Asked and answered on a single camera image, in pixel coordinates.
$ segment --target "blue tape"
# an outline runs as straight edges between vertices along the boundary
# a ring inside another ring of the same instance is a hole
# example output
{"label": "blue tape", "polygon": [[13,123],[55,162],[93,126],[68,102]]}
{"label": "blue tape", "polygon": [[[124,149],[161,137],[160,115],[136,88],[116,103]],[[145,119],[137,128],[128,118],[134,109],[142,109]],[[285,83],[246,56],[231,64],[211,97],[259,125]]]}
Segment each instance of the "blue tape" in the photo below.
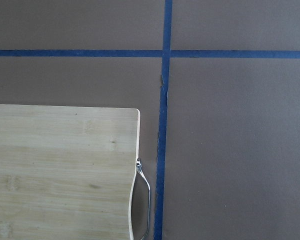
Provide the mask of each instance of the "blue tape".
{"label": "blue tape", "polygon": [[167,109],[171,48],[171,22],[172,0],[165,0],[161,67],[162,86],[160,89],[159,137],[156,167],[156,210],[154,215],[154,240],[162,239],[165,188]]}
{"label": "blue tape", "polygon": [[300,51],[172,50],[171,58],[300,59]]}
{"label": "blue tape", "polygon": [[0,50],[0,57],[140,57],[161,58],[162,50]]}

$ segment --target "chrome handle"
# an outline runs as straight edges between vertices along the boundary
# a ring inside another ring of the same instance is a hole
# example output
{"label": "chrome handle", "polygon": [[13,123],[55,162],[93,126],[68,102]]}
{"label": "chrome handle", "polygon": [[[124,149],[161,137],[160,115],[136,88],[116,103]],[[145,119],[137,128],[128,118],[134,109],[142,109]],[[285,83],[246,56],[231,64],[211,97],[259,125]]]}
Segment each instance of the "chrome handle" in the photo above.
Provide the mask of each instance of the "chrome handle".
{"label": "chrome handle", "polygon": [[148,186],[148,217],[147,217],[147,223],[146,223],[146,231],[143,234],[143,237],[140,240],[144,240],[149,232],[149,221],[150,221],[150,185],[149,182],[147,181],[144,173],[142,172],[142,164],[141,164],[141,159],[138,158],[136,160],[136,171],[138,172],[138,174],[143,178],[143,180],[145,181],[145,183]]}

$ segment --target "gray surface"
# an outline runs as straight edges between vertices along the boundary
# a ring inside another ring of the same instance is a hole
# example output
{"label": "gray surface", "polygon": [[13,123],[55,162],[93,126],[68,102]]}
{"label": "gray surface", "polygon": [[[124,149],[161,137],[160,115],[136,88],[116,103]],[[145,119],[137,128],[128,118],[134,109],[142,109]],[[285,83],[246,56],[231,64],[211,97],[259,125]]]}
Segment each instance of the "gray surface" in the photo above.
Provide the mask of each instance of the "gray surface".
{"label": "gray surface", "polygon": [[173,49],[300,50],[300,0],[175,0]]}
{"label": "gray surface", "polygon": [[[161,58],[0,57],[0,104],[140,110],[139,156],[152,188],[148,239],[153,239],[154,227],[160,75]],[[132,215],[136,239],[143,233],[146,220],[142,200],[147,190],[140,192],[140,186],[138,179],[133,199],[137,209]]]}
{"label": "gray surface", "polygon": [[0,49],[161,49],[164,0],[0,0]]}
{"label": "gray surface", "polygon": [[172,59],[164,190],[164,240],[300,240],[300,59]]}

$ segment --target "metal handle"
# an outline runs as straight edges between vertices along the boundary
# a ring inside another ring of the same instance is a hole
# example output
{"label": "metal handle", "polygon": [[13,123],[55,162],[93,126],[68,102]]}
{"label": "metal handle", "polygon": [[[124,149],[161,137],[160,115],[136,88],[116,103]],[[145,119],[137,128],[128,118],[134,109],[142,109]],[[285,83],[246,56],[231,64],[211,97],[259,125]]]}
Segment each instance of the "metal handle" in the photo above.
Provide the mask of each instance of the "metal handle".
{"label": "metal handle", "polygon": [[149,221],[150,221],[150,185],[149,182],[147,181],[144,173],[142,172],[142,164],[141,164],[141,159],[138,158],[136,160],[136,171],[138,172],[138,174],[143,178],[143,180],[145,181],[145,183],[148,186],[148,217],[147,217],[147,223],[146,223],[146,231],[143,234],[143,237],[140,240],[144,240],[149,232]]}

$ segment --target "cutting board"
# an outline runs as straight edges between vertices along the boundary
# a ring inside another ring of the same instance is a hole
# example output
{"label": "cutting board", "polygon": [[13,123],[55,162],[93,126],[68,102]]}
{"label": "cutting board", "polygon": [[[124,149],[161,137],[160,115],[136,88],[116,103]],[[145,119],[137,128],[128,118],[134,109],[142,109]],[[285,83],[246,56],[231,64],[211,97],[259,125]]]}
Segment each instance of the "cutting board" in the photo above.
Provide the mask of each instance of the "cutting board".
{"label": "cutting board", "polygon": [[0,240],[133,240],[140,112],[0,104]]}

